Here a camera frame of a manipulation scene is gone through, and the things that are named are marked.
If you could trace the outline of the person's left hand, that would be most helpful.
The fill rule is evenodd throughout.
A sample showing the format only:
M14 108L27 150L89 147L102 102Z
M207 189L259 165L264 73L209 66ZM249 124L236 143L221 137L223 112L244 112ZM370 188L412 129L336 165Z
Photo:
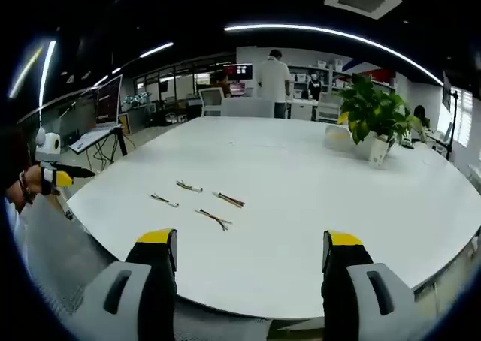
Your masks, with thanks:
M26 201L33 202L35 196L42 193L42 169L39 165L31 166L23 172L23 185L26 190Z

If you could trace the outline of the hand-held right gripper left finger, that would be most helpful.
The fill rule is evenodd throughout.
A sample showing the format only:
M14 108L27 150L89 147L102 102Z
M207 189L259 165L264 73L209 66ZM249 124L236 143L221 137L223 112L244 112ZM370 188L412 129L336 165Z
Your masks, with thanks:
M79 340L174 340L177 231L151 231L84 289L72 314Z

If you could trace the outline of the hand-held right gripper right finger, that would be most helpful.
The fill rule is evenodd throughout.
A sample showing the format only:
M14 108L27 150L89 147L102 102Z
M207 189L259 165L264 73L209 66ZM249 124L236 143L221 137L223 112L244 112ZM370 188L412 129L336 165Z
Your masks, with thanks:
M412 290L357 237L325 231L322 255L326 340L409 340L415 328Z

